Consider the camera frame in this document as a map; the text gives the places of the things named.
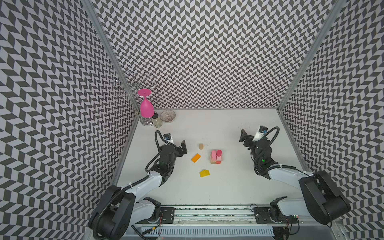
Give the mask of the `orange rectangular block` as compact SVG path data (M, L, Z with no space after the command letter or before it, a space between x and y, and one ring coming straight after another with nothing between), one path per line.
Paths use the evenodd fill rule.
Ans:
M200 154L196 154L195 156L193 156L193 157L191 158L191 161L192 161L193 163L196 163L200 158L201 158L201 155L200 155Z

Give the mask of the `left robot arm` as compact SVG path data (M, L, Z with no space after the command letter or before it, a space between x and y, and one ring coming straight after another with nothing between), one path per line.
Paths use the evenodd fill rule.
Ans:
M162 186L171 176L178 157L188 153L186 142L177 147L166 143L145 168L144 178L118 187L111 185L93 211L88 226L95 240L119 240L128 227L142 221L156 221L161 204L146 195Z

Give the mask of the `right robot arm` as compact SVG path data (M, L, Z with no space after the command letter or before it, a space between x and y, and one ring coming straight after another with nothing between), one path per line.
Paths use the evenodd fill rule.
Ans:
M271 201L267 209L270 221L291 223L299 217L311 217L327 225L350 212L350 201L327 172L306 172L273 160L271 145L279 132L279 127L269 130L260 126L253 136L241 130L239 139L250 151L253 169L258 176L285 183L302 193L299 198L283 196Z

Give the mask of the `yellow house-shaped block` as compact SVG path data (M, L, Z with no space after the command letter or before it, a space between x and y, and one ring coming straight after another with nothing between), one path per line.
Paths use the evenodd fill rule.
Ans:
M200 171L200 177L203 178L203 177L207 177L210 175L210 172L209 170L202 170Z

